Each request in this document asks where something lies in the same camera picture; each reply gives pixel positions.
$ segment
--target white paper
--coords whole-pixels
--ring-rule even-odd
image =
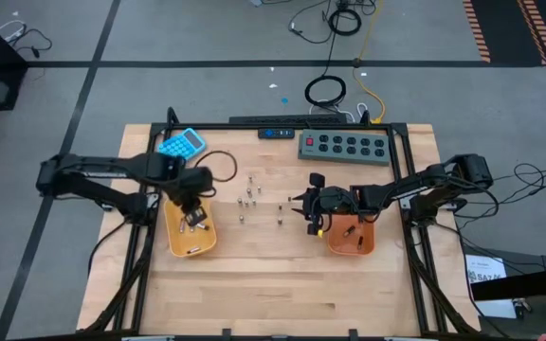
[[[466,267],[469,274],[469,284],[507,277],[502,259],[499,258],[466,255]],[[486,316],[517,318],[511,299],[479,301],[475,304]]]

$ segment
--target wooden table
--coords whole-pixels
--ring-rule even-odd
[[[144,153],[149,129],[149,125],[127,125],[119,156]],[[288,196],[304,192],[312,171],[324,174],[328,185],[347,188],[351,184],[389,183],[393,180],[391,167],[299,160],[297,138],[259,140],[251,130],[198,133],[209,150],[233,153],[239,171],[234,180],[215,183],[218,194],[212,211],[218,243],[211,252],[175,258],[160,212],[140,333],[219,335],[223,328],[232,328],[234,335],[344,336],[349,329],[358,329],[362,336],[419,334],[397,204],[376,222],[371,255],[343,257],[330,252],[324,240],[307,235],[307,222],[290,210],[299,203],[287,202]],[[417,171],[440,162],[430,125],[409,125],[409,140]],[[396,141],[406,176],[403,147],[399,138]],[[203,164],[219,178],[232,170],[223,155]],[[254,190],[256,207],[239,207],[237,198],[246,197],[249,175],[253,176],[252,188],[261,186],[262,193]],[[138,190],[138,184],[130,180],[115,180],[112,187],[124,192]],[[277,223],[278,204],[283,204],[281,226]],[[244,224],[239,222],[240,214],[246,217]],[[104,213],[100,237],[121,220],[116,212]],[[448,212],[441,212],[438,220],[454,225]],[[78,328],[93,322],[118,289],[129,234],[129,227],[120,230],[94,258]],[[478,329],[456,235],[432,226],[429,236],[441,289]],[[424,285],[423,292],[429,327],[434,329]],[[131,293],[126,316],[131,315],[134,299]],[[129,327],[129,319],[124,321],[125,327]]]

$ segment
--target calculator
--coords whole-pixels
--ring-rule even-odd
[[[189,161],[206,148],[206,141],[195,130],[188,128],[176,136],[163,141],[158,151],[169,156],[182,156]]]

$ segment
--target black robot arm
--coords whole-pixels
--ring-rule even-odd
[[[99,205],[114,206],[130,222],[144,224],[148,211],[145,194],[126,194],[88,180],[133,179],[164,191],[181,207],[187,222],[195,225],[206,218],[199,196],[212,190],[212,174],[205,167],[185,166],[184,158],[162,153],[141,153],[131,158],[61,154],[42,163],[36,187],[42,195],[76,194]]]
[[[439,207],[454,203],[458,209],[465,201],[463,194],[481,193],[493,184],[485,159],[476,154],[456,155],[445,163],[435,164],[387,185],[355,185],[344,189],[325,187],[323,175],[311,173],[308,188],[294,200],[302,200],[303,214],[311,223],[307,233],[318,235],[323,227],[323,214],[375,215],[395,200],[409,200],[409,216],[416,223],[434,220]],[[428,194],[422,191],[433,189]]]

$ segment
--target orange striped tape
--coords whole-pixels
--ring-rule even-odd
[[[473,10],[471,0],[463,0],[463,6],[464,11],[466,12],[467,21],[471,26],[471,31],[473,32],[473,37],[475,38],[475,44],[478,46],[478,50],[480,51],[480,58],[482,58],[482,61],[490,63],[490,52],[488,51],[488,46],[485,44],[482,29],[480,28],[478,18],[475,16],[475,10]]]
[[[537,4],[534,2],[534,0],[522,0],[523,4],[526,5],[526,10],[530,17],[526,15],[526,12],[522,10],[522,14],[524,19],[526,20],[526,23],[528,24],[528,27],[531,28],[532,32],[532,38],[535,40],[535,43],[537,44],[537,48],[542,54],[542,46],[540,46],[540,41],[538,40],[538,35],[540,35],[540,39],[543,42],[543,46],[546,49],[546,25],[542,17],[540,16],[540,12],[538,11]],[[534,23],[534,26],[536,28],[536,32],[538,32],[538,35],[532,30],[532,25]]]

